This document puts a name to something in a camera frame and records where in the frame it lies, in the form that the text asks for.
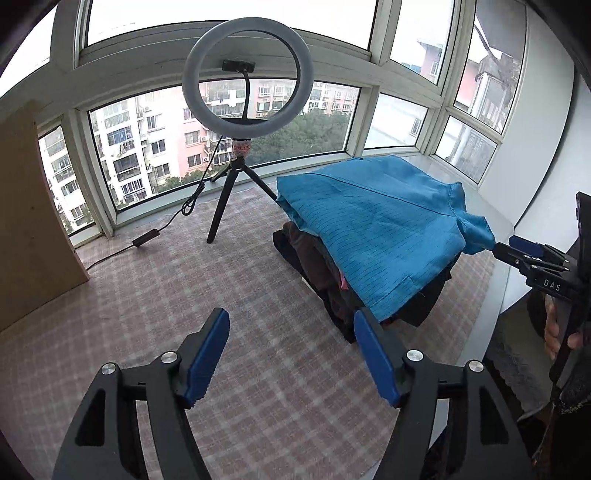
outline building facade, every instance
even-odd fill
[[[39,150],[51,197],[66,232],[72,233],[92,223],[92,216],[72,169],[61,127],[39,140]]]

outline pile of clothes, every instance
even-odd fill
[[[381,322],[420,325],[460,253],[495,246],[486,219],[467,213],[459,182],[442,183],[395,155],[280,177],[277,190],[291,222],[274,244],[350,342],[362,306]]]

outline cardboard panel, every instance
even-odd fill
[[[0,330],[88,281],[56,212],[25,105],[0,125]]]

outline balcony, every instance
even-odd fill
[[[217,140],[210,140],[207,139],[205,142],[205,153],[207,155],[213,154],[213,150],[216,148]],[[232,148],[232,139],[226,138],[220,142],[220,146],[217,149],[217,152],[225,152]]]
[[[129,170],[125,170],[125,171],[117,174],[117,181],[122,182],[124,180],[128,180],[131,177],[135,177],[135,176],[139,175],[140,173],[141,172],[139,170],[139,167],[134,167]]]
[[[135,148],[135,144],[133,140],[128,140],[127,142],[123,142],[119,144],[119,155],[124,155],[129,150],[133,150]]]
[[[56,178],[56,182],[60,183],[65,179],[69,179],[72,175],[74,175],[74,170],[72,170],[72,167],[67,167],[57,172],[54,177]]]

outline white wall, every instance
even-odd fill
[[[563,139],[537,195],[515,234],[566,252],[578,237],[575,217],[577,192],[591,194],[591,92],[580,76]],[[502,310],[519,300],[530,288],[512,268]]]
[[[511,123],[479,189],[514,225],[554,157],[569,112],[574,64],[544,21],[527,9],[526,60]]]

